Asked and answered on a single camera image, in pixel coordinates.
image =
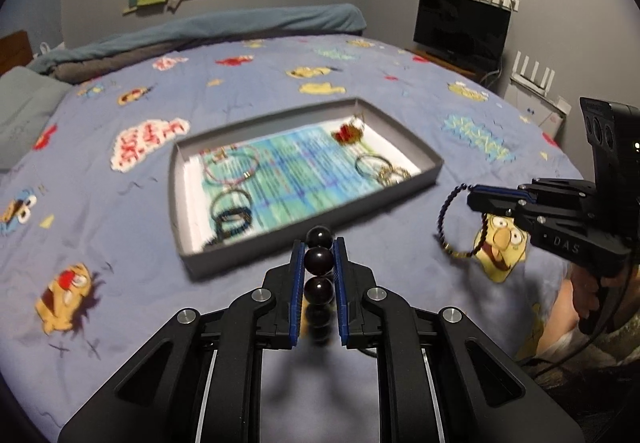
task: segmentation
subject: metal screw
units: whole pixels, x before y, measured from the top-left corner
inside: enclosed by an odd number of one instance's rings
[[[177,314],[180,324],[191,324],[196,319],[196,312],[193,309],[183,309]]]
[[[386,298],[386,291],[382,288],[370,288],[367,290],[367,297],[376,302]]]
[[[442,312],[442,318],[451,324],[457,324],[462,320],[462,313],[455,308],[447,308]]]
[[[254,289],[254,292],[251,293],[251,298],[256,302],[267,302],[271,298],[271,291],[266,288]]]

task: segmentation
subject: pillow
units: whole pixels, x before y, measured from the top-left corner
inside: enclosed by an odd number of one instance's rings
[[[23,67],[0,78],[0,172],[31,150],[70,88]]]

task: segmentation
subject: tv screen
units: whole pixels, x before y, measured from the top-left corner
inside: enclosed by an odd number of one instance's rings
[[[497,71],[511,12],[477,0],[420,0],[414,42],[476,72]]]

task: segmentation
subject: bed sheet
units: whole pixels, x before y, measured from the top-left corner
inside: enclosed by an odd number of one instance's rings
[[[177,311],[223,309],[289,259],[281,252],[190,282],[168,220],[169,143],[347,96],[445,160],[434,187],[336,232],[350,259],[414,307],[460,307],[509,355],[530,354],[566,264],[530,247],[511,219],[491,217],[492,245],[469,261],[452,263],[434,234],[458,184],[580,178],[553,140],[498,96],[388,44],[345,35],[228,42],[74,87],[1,180],[0,370],[47,438]],[[469,249],[480,226],[462,197],[453,203],[452,243]],[[376,441],[376,376],[375,360],[341,348],[337,335],[327,351],[305,339],[267,351],[262,441]]]

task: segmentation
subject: wooden headboard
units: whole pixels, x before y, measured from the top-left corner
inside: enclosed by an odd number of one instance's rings
[[[16,66],[26,66],[33,60],[33,52],[26,31],[0,38],[0,76]]]

